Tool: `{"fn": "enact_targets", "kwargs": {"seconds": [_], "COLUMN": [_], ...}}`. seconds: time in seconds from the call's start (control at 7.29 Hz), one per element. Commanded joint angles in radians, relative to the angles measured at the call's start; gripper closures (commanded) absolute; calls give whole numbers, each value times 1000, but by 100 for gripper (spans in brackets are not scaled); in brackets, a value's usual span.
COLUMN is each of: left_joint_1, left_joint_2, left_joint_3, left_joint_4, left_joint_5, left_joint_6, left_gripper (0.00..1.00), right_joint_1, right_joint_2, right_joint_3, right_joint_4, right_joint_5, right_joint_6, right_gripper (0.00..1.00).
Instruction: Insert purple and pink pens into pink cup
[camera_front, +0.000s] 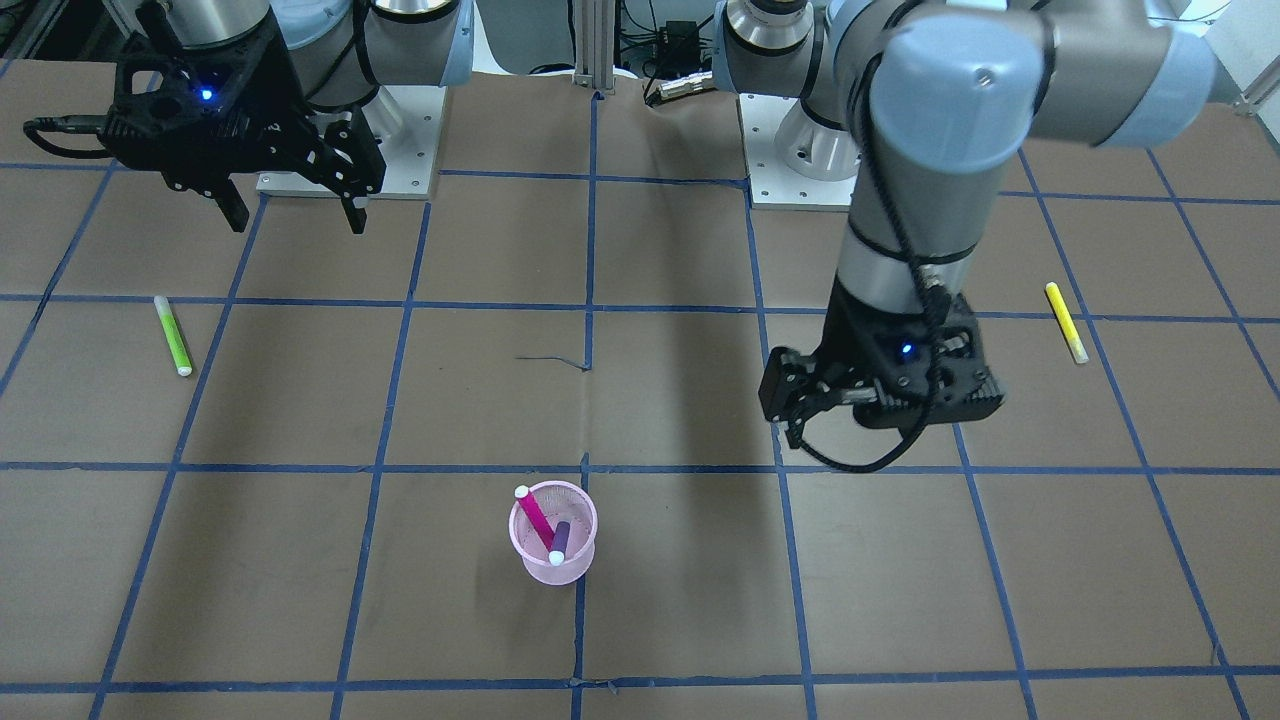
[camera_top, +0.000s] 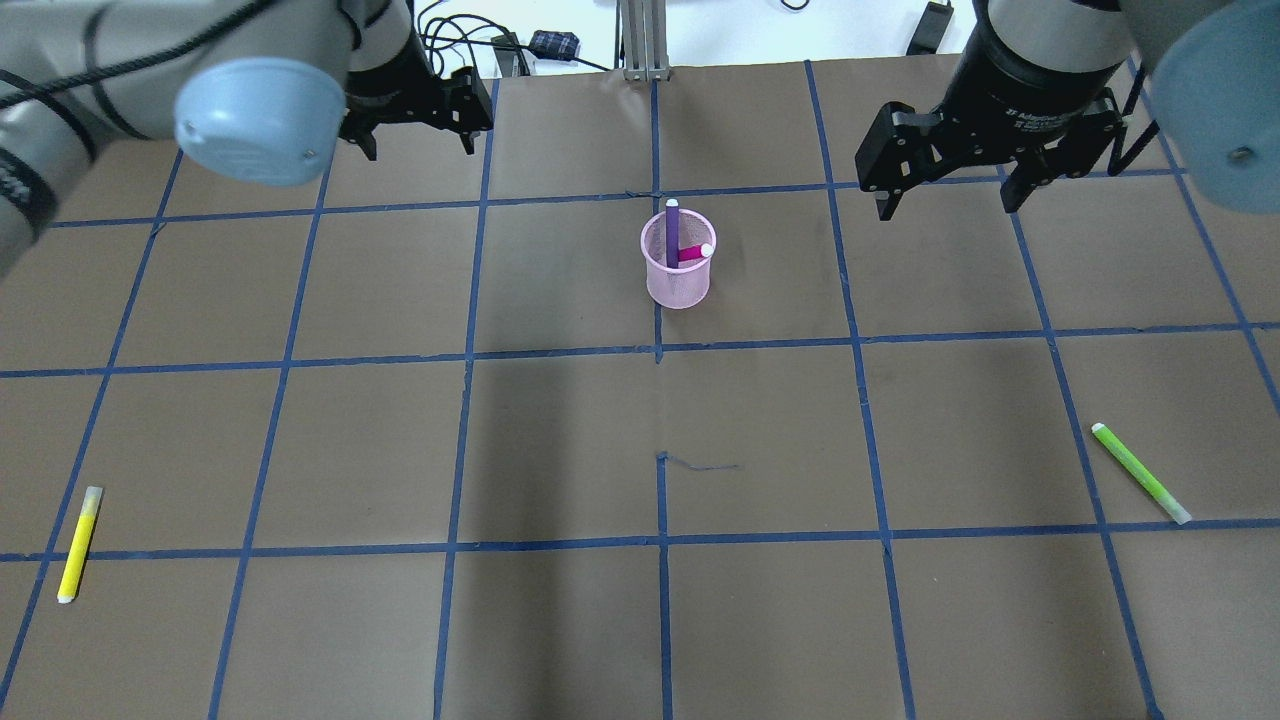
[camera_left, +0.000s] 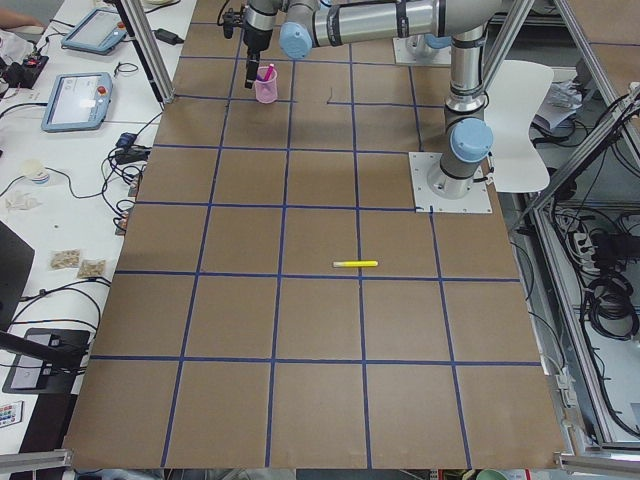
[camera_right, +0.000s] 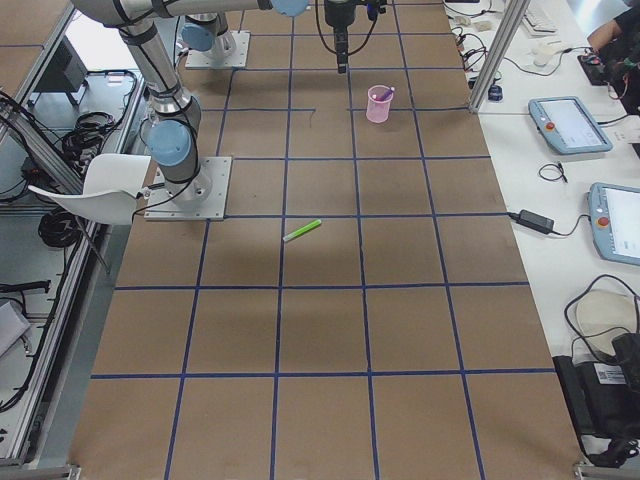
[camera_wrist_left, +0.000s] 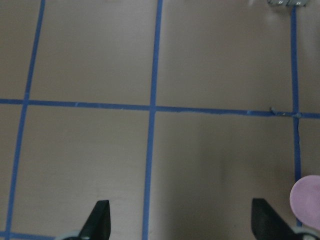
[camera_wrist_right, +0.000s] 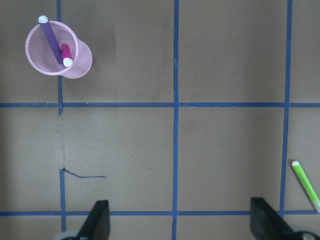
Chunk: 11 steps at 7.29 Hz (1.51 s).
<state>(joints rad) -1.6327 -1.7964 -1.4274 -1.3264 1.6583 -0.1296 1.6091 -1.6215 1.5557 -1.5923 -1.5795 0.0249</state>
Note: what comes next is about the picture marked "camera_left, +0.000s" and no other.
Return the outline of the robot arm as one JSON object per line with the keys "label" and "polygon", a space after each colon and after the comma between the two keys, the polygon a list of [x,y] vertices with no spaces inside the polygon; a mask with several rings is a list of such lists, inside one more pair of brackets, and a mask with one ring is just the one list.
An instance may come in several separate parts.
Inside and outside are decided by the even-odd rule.
{"label": "robot arm", "polygon": [[497,1],[251,1],[242,12],[247,47],[246,88],[258,78],[260,55],[270,44],[278,13],[285,13],[279,45],[292,60],[314,48],[338,47],[386,38],[432,34],[451,40],[449,94],[445,100],[448,146],[427,181],[441,198],[466,196],[480,164],[488,157],[493,133],[484,121],[487,105],[483,78],[486,27],[500,7]]}
{"label": "robot arm", "polygon": [[408,50],[419,60],[445,57],[450,54],[451,44],[450,36],[437,37],[432,34],[414,35],[406,41]]}

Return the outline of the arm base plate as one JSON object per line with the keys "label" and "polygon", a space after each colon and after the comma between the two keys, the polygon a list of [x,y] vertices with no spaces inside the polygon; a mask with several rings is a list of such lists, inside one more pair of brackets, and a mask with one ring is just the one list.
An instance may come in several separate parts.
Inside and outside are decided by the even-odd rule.
{"label": "arm base plate", "polygon": [[456,180],[440,169],[438,152],[410,152],[414,209],[418,213],[491,214],[492,206],[482,167],[474,176]]}
{"label": "arm base plate", "polygon": [[436,37],[431,34],[394,38],[395,62],[398,65],[449,67],[451,43],[451,37]]}

